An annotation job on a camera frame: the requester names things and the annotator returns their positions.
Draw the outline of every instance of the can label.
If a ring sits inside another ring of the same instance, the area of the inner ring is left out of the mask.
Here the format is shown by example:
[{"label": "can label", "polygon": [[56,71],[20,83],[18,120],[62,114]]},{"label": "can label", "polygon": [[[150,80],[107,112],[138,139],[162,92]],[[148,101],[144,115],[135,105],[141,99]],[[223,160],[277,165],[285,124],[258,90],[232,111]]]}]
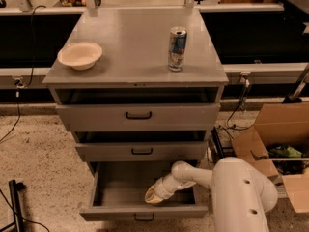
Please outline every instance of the can label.
[{"label": "can label", "polygon": [[187,33],[183,27],[173,27],[170,30],[168,66],[172,71],[178,72],[183,69],[186,36]]}]

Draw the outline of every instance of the black tripod leg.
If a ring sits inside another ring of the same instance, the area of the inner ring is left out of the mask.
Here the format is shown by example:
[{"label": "black tripod leg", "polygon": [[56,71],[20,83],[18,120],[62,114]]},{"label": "black tripod leg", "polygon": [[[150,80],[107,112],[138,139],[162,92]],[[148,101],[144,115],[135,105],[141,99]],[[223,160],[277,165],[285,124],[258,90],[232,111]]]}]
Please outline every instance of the black tripod leg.
[{"label": "black tripod leg", "polygon": [[211,134],[212,134],[213,143],[215,145],[215,148],[216,148],[216,151],[217,151],[219,157],[221,159],[225,158],[223,148],[222,148],[222,145],[221,145],[221,142],[220,142],[220,138],[219,138],[219,135],[218,135],[215,128],[213,128],[213,130],[211,130]]},{"label": "black tripod leg", "polygon": [[23,219],[21,215],[19,196],[17,191],[17,183],[16,180],[9,181],[10,195],[12,201],[12,207],[14,209],[14,224],[16,232],[24,232]]},{"label": "black tripod leg", "polygon": [[282,101],[282,103],[302,102],[299,95],[308,82],[309,82],[309,64],[303,70],[301,76],[299,77],[298,81],[296,82],[293,88],[293,91]]}]

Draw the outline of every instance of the cardboard box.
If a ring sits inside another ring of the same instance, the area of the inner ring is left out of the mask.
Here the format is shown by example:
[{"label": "cardboard box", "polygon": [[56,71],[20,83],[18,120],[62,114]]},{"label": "cardboard box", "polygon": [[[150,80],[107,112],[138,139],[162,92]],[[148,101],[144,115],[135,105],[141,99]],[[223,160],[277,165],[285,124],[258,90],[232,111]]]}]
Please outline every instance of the cardboard box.
[{"label": "cardboard box", "polygon": [[[265,104],[254,125],[236,137],[232,145],[238,158],[275,180],[279,173],[267,149],[290,145],[302,152],[308,139],[309,103]],[[282,179],[295,211],[309,212],[309,175],[289,175]]]}]

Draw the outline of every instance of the ceramic bowl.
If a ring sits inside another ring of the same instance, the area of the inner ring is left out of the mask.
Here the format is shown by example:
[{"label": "ceramic bowl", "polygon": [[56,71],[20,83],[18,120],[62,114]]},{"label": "ceramic bowl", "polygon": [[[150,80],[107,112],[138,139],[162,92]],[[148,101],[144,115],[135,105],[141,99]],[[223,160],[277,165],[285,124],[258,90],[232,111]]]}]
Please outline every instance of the ceramic bowl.
[{"label": "ceramic bowl", "polygon": [[102,48],[96,43],[71,43],[58,53],[58,60],[65,66],[79,71],[91,68],[102,55]]}]

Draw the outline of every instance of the drawer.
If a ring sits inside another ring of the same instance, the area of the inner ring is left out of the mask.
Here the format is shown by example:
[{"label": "drawer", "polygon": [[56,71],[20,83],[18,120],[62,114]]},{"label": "drawer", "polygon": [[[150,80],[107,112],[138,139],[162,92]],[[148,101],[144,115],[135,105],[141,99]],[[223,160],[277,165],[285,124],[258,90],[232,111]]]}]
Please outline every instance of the drawer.
[{"label": "drawer", "polygon": [[213,103],[218,87],[56,89],[61,104]]},{"label": "drawer", "polygon": [[177,191],[160,204],[144,200],[148,188],[168,174],[172,162],[99,163],[88,208],[80,210],[87,221],[202,218],[207,206],[195,202],[193,188]]},{"label": "drawer", "polygon": [[208,142],[77,143],[83,161],[201,160]]},{"label": "drawer", "polygon": [[57,105],[68,131],[170,131],[213,127],[219,104]]},{"label": "drawer", "polygon": [[151,143],[201,142],[210,137],[210,130],[141,130],[73,132],[78,143]]}]

